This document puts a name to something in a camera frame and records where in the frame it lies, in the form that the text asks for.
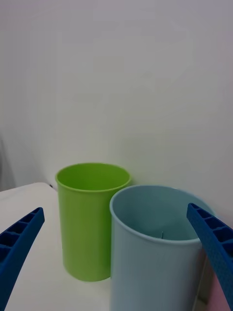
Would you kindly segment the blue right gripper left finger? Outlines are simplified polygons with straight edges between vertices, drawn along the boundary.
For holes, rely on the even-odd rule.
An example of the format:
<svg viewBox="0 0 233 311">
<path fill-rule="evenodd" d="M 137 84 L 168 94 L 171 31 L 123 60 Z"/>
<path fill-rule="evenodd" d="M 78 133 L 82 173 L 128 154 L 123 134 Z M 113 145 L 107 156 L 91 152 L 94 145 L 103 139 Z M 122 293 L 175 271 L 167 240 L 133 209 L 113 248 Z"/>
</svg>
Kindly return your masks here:
<svg viewBox="0 0 233 311">
<path fill-rule="evenodd" d="M 0 234 L 0 310 L 5 310 L 20 270 L 45 221 L 38 207 Z"/>
</svg>

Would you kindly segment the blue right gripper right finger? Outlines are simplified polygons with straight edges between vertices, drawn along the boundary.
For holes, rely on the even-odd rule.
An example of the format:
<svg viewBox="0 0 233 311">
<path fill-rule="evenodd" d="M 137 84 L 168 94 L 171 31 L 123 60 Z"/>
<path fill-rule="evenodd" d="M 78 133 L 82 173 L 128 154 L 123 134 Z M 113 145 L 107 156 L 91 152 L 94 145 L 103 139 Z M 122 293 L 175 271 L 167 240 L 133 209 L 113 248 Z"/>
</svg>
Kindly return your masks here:
<svg viewBox="0 0 233 311">
<path fill-rule="evenodd" d="M 208 311 L 233 309 L 233 230 L 217 217 L 190 203 L 187 219 L 199 237 L 215 273 Z"/>
</svg>

